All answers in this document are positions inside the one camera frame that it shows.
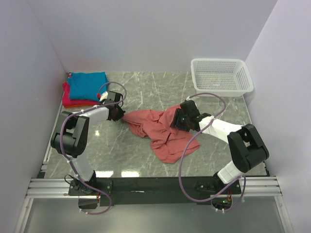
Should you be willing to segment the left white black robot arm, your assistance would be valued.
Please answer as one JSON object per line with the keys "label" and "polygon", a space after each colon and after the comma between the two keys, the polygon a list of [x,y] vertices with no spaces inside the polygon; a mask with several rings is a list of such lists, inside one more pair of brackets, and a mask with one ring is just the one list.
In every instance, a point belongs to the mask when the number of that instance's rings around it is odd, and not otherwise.
{"label": "left white black robot arm", "polygon": [[88,162],[86,146],[89,127],[101,121],[118,121],[125,111],[117,104],[108,107],[94,107],[71,113],[62,111],[58,117],[51,138],[51,147],[65,157],[70,164],[74,178],[79,180],[80,189],[86,195],[96,192],[96,172]]}

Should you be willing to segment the salmon pink t shirt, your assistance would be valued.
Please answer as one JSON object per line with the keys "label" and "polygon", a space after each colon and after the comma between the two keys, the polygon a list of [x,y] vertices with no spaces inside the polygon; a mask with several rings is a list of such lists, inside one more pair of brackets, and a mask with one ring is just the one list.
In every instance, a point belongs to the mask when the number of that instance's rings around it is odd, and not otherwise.
{"label": "salmon pink t shirt", "polygon": [[180,109],[179,105],[165,111],[136,110],[125,114],[122,119],[134,135],[151,139],[150,148],[161,162],[173,164],[182,157],[192,138],[191,133],[171,127],[177,109]]}

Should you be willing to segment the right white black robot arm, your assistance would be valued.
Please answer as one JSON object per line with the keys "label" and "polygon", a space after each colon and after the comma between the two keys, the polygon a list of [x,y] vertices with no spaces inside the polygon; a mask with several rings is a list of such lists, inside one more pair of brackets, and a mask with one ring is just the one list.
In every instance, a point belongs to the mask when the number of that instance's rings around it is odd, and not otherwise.
{"label": "right white black robot arm", "polygon": [[253,124],[236,125],[216,119],[210,114],[200,114],[198,110],[188,114],[178,108],[171,127],[208,134],[228,144],[231,161],[213,175],[212,181],[207,185],[209,191],[225,193],[235,178],[269,158],[269,151]]}

